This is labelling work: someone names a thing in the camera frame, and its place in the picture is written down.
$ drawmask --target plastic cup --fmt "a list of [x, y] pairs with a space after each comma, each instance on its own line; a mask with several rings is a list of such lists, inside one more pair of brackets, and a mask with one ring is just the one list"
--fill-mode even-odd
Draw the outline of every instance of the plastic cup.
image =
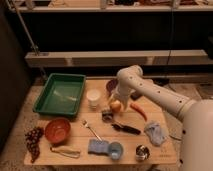
[[108, 147], [108, 155], [112, 160], [118, 160], [123, 155], [123, 146], [119, 142], [112, 142]]
[[91, 89], [87, 91], [87, 100], [91, 108], [96, 108], [99, 104], [101, 92], [97, 89]]

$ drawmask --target white cup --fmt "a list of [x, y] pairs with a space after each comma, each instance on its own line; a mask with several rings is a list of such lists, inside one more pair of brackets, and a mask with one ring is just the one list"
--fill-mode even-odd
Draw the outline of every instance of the white cup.
[[101, 92], [97, 89], [91, 89], [87, 91], [87, 100], [91, 108], [96, 108], [99, 104]]

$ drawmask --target rag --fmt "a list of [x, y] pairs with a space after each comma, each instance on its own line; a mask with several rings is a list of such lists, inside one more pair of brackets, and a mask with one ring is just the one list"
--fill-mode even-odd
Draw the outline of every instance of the rag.
[[167, 136], [165, 131], [161, 128], [159, 123], [155, 121], [148, 123], [144, 128], [144, 132], [155, 146], [160, 146], [166, 141]]

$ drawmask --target blue cup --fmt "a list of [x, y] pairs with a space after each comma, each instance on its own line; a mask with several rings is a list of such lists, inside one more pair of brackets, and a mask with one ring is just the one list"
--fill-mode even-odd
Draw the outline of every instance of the blue cup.
[[123, 146], [119, 142], [112, 142], [108, 147], [108, 155], [112, 160], [118, 160], [123, 154]]

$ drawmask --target onion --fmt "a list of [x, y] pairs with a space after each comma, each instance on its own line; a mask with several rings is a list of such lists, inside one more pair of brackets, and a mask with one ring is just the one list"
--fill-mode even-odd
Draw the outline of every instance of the onion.
[[109, 107], [113, 113], [119, 113], [121, 110], [121, 102], [119, 100], [115, 100], [110, 103]]

